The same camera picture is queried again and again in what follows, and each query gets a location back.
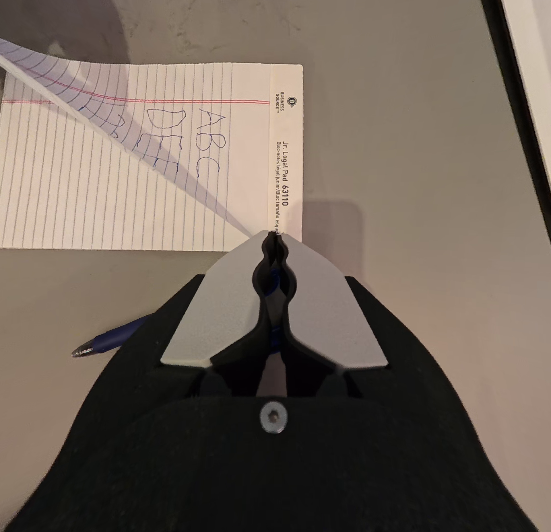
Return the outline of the white stand base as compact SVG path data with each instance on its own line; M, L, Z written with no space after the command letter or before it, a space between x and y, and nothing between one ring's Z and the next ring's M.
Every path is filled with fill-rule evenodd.
M550 0L501 0L550 180Z

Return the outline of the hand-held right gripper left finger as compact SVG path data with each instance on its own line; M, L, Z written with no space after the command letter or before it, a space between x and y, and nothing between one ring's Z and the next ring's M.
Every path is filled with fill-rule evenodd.
M261 302L253 273L268 234L260 231L209 268L161 357L163 365L212 366L215 356L252 332Z

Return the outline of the white lined notepad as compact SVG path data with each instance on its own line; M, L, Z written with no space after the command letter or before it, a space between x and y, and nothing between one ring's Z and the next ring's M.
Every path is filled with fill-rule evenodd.
M254 64L272 67L264 230L301 240L303 68ZM1 248L227 252L255 235L223 231L219 218L203 241L177 229L192 207L173 213L165 180L1 68Z

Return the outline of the written lined paper sheet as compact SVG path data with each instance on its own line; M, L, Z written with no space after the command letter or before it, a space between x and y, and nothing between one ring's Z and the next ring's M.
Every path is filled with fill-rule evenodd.
M248 237L266 229L270 65L110 65L1 40L1 66L43 100L165 180L201 241L216 219Z

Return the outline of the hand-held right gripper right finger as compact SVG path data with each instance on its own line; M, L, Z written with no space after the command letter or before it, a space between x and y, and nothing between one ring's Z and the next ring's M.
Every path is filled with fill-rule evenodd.
M385 368L389 362L344 274L292 236L281 240L293 279L291 340L339 372Z

